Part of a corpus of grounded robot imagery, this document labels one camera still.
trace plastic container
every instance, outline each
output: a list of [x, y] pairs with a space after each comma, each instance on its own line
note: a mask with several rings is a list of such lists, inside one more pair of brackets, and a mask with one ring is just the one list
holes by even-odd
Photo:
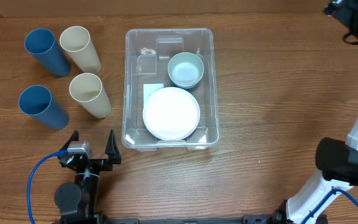
[[[168, 75], [170, 59], [191, 52], [204, 63], [201, 81], [187, 90], [200, 106], [200, 121], [187, 138], [163, 141], [153, 136], [143, 122], [143, 106], [155, 91], [175, 86]], [[219, 141], [218, 94], [213, 35], [209, 29], [133, 29], [126, 35], [124, 116], [122, 143], [138, 151], [158, 147], [203, 150]]]

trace storage box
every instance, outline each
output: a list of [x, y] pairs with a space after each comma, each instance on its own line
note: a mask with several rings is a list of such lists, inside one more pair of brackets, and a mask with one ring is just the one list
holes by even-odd
[[[143, 122], [143, 105], [160, 88], [174, 86], [168, 76], [169, 60], [191, 52], [204, 63], [201, 81], [188, 91], [200, 105], [201, 118], [193, 134], [178, 141], [153, 136]], [[122, 143], [138, 151], [158, 147], [202, 150], [219, 141], [218, 95], [213, 35], [209, 29], [133, 29], [126, 35], [124, 116]]]

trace white plate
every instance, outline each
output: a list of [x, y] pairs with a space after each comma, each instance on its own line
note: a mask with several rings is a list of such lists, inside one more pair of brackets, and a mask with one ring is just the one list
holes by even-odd
[[162, 88], [144, 105], [143, 121], [155, 137], [166, 141], [181, 140], [197, 128], [200, 106], [186, 90]]

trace blue cable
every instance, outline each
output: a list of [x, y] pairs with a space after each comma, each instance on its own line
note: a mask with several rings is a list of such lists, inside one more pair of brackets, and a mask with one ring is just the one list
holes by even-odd
[[351, 200], [354, 205], [357, 206], [358, 208], [358, 201], [352, 197], [349, 193], [347, 193], [346, 191], [342, 190], [342, 189], [338, 189], [338, 188], [333, 188], [323, 199], [322, 201], [316, 206], [316, 208], [311, 211], [306, 217], [305, 219], [301, 222], [301, 224], [306, 224], [306, 222], [309, 220], [309, 218], [313, 217], [315, 215], [315, 213], [324, 205], [324, 203], [327, 202], [327, 200], [334, 194], [336, 194], [336, 192], [340, 192], [342, 194], [344, 194], [349, 200]]
[[57, 157], [60, 157], [62, 156], [64, 153], [66, 153], [67, 150], [62, 150], [62, 151], [58, 151], [58, 152], [55, 152], [55, 153], [52, 153], [51, 155], [49, 156], [46, 156], [45, 158], [41, 159], [41, 161], [39, 161], [37, 163], [37, 165], [35, 165], [34, 169], [32, 169], [31, 171], [31, 174], [30, 174], [30, 177], [29, 177], [29, 181], [27, 182], [27, 209], [29, 211], [29, 218], [30, 218], [30, 222], [31, 224], [35, 224], [35, 221], [32, 217], [32, 212], [31, 212], [31, 201], [30, 201], [30, 188], [31, 188], [31, 180], [32, 180], [32, 177], [34, 176], [35, 174], [35, 171], [38, 169], [39, 166], [41, 166], [41, 164], [43, 162], [45, 162], [47, 159], [51, 158], [51, 157], [54, 157], [54, 156], [57, 156]]

